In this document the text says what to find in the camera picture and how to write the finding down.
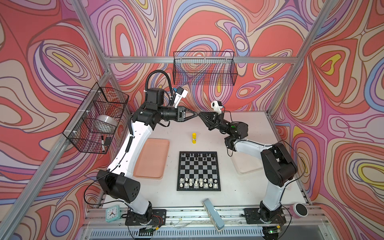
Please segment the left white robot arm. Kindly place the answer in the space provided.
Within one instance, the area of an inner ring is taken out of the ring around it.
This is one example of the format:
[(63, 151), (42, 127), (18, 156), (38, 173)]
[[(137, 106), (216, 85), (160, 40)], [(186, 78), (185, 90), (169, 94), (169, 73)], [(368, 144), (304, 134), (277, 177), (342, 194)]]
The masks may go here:
[(187, 96), (187, 90), (177, 88), (168, 106), (164, 106), (164, 92), (159, 88), (146, 90), (145, 102), (128, 120), (129, 132), (117, 156), (106, 171), (100, 170), (97, 174), (97, 182), (103, 192), (123, 202), (138, 215), (152, 213), (150, 202), (139, 193), (140, 182), (132, 178), (147, 139), (162, 120), (185, 122), (197, 116), (186, 117), (187, 108), (179, 106), (181, 99)]

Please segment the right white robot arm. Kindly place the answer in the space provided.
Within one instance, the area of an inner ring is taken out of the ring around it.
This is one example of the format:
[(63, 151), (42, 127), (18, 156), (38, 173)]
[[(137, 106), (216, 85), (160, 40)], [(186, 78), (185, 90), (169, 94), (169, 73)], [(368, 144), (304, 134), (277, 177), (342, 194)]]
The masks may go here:
[(228, 150), (240, 152), (258, 158), (263, 163), (263, 169), (268, 182), (266, 194), (260, 203), (259, 216), (267, 223), (282, 209), (281, 200), (287, 185), (293, 181), (298, 167), (290, 153), (282, 143), (263, 145), (248, 137), (248, 124), (244, 122), (229, 122), (224, 114), (217, 112), (200, 112), (200, 119), (211, 131), (219, 130), (225, 137)]

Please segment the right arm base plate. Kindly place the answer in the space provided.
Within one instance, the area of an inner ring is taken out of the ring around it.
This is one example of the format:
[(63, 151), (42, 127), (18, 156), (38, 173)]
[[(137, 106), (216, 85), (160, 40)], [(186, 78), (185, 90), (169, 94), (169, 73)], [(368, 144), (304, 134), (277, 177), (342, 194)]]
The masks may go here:
[(282, 226), (287, 223), (282, 208), (275, 211), (264, 208), (245, 208), (242, 216), (246, 218), (247, 224), (275, 224)]

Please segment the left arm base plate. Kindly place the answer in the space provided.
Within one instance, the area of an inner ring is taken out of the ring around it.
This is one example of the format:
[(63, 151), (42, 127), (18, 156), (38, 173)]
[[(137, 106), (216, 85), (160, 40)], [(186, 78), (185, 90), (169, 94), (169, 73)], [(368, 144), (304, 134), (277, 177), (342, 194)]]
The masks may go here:
[(161, 227), (166, 223), (167, 210), (166, 209), (154, 209), (139, 215), (137, 213), (129, 211), (125, 217), (126, 226), (144, 226), (144, 227)]

